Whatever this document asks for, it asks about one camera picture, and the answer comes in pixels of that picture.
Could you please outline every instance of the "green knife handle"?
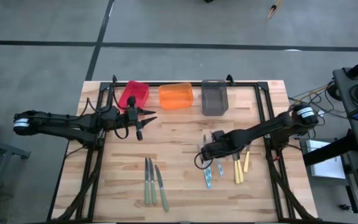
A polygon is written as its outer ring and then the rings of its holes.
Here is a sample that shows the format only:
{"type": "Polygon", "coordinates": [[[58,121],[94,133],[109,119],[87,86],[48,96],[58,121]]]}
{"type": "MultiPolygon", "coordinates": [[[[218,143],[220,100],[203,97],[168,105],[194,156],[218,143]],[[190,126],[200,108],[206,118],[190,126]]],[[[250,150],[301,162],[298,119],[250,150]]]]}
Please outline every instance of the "green knife handle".
{"type": "Polygon", "coordinates": [[[150,203],[149,200],[149,183],[146,181],[144,185],[144,203],[148,205],[150,203]]]}
{"type": "Polygon", "coordinates": [[[169,211],[167,198],[165,197],[164,189],[161,188],[160,190],[161,190],[162,206],[164,207],[164,210],[167,212],[167,211],[169,211]]]}
{"type": "Polygon", "coordinates": [[[157,204],[157,196],[155,196],[154,181],[152,181],[152,202],[154,205],[157,204]]]}

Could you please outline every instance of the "black floor line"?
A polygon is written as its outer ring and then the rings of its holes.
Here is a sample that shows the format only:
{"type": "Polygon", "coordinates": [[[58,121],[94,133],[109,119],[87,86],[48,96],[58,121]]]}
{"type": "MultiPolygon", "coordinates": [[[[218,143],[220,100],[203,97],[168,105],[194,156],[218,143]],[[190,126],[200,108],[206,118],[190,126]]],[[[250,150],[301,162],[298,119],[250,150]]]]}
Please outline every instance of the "black floor line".
{"type": "Polygon", "coordinates": [[[107,26],[109,24],[110,14],[112,11],[112,5],[114,4],[114,0],[109,0],[109,3],[106,8],[106,12],[104,13],[102,26],[100,27],[98,41],[93,50],[93,54],[91,57],[91,62],[89,63],[88,71],[86,73],[85,81],[91,81],[93,77],[94,68],[96,67],[96,62],[98,61],[100,48],[102,46],[102,41],[104,38],[104,34],[106,33],[107,26]]]}
{"type": "Polygon", "coordinates": [[[0,40],[0,45],[94,47],[96,42],[0,40]]]}
{"type": "Polygon", "coordinates": [[[144,49],[227,49],[227,50],[301,50],[319,52],[358,52],[358,47],[312,47],[285,45],[237,45],[237,44],[163,44],[103,42],[102,47],[144,48],[144,49]]]}

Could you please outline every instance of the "concrete floor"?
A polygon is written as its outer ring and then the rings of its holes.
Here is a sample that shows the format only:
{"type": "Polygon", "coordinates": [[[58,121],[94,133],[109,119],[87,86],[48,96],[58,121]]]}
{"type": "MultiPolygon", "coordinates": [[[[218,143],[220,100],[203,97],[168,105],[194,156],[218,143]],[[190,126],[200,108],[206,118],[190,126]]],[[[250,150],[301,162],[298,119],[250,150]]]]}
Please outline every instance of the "concrete floor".
{"type": "MultiPolygon", "coordinates": [[[[266,21],[275,0],[116,0],[105,42],[303,45],[358,47],[358,1],[286,0],[266,21]]],[[[0,40],[96,41],[108,0],[0,0],[0,40]]],[[[0,140],[32,151],[14,159],[0,203],[9,223],[46,219],[67,141],[51,136],[20,137],[14,113],[76,112],[93,47],[0,45],[0,140]]],[[[288,95],[332,79],[332,70],[351,67],[358,52],[102,48],[93,80],[285,80],[288,95]]],[[[339,102],[334,103],[341,110],[339,102]]],[[[326,100],[321,106],[329,108],[326,100]]],[[[317,137],[342,137],[347,121],[326,115],[317,137]]],[[[344,187],[311,181],[319,217],[358,223],[358,215],[337,209],[349,203],[344,187]]]]}

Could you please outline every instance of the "wooden table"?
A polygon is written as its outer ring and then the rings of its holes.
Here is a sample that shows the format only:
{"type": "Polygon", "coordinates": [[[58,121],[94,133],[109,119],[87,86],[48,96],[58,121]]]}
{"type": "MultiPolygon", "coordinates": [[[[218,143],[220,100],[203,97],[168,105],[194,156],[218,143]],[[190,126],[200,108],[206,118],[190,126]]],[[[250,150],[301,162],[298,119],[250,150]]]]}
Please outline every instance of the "wooden table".
{"type": "MultiPolygon", "coordinates": [[[[84,83],[78,114],[85,107],[87,97],[92,104],[96,104],[99,84],[84,83]]],[[[277,115],[288,108],[285,85],[281,80],[268,81],[268,84],[273,110],[277,115]]],[[[117,98],[122,91],[123,88],[116,89],[117,98]]],[[[192,107],[163,110],[158,99],[158,88],[150,87],[145,109],[156,111],[158,118],[143,130],[144,140],[136,139],[134,128],[130,129],[128,138],[124,140],[115,137],[114,132],[108,133],[94,211],[95,222],[277,221],[262,139],[256,139],[251,144],[249,171],[244,173],[242,184],[234,183],[231,157],[222,160],[224,177],[219,176],[217,165],[212,165],[212,189],[206,188],[203,172],[193,163],[197,145],[202,144],[204,134],[210,136],[211,131],[220,129],[247,129],[260,123],[255,90],[250,87],[228,87],[229,109],[223,116],[203,116],[201,88],[194,87],[193,94],[192,107]],[[144,205],[145,157],[151,157],[161,170],[170,206],[168,213],[162,208],[157,177],[158,203],[144,205]]],[[[69,144],[68,152],[79,147],[79,143],[73,141],[69,144]]],[[[307,211],[317,217],[301,152],[289,147],[283,153],[291,190],[307,211]]],[[[86,149],[66,159],[52,218],[62,214],[80,190],[85,158],[86,149]]],[[[287,214],[281,191],[280,198],[284,214],[287,214]]],[[[86,201],[84,215],[87,213],[87,204],[86,201]]]]}

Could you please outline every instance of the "orange bin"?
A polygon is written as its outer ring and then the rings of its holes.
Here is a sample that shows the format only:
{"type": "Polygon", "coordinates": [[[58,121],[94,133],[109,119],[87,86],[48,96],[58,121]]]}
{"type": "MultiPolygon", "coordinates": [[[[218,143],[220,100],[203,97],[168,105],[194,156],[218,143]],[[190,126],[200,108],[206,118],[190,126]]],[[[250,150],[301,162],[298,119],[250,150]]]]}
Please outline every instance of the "orange bin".
{"type": "Polygon", "coordinates": [[[160,105],[164,109],[177,109],[192,106],[193,89],[190,83],[162,85],[158,88],[160,105]]]}

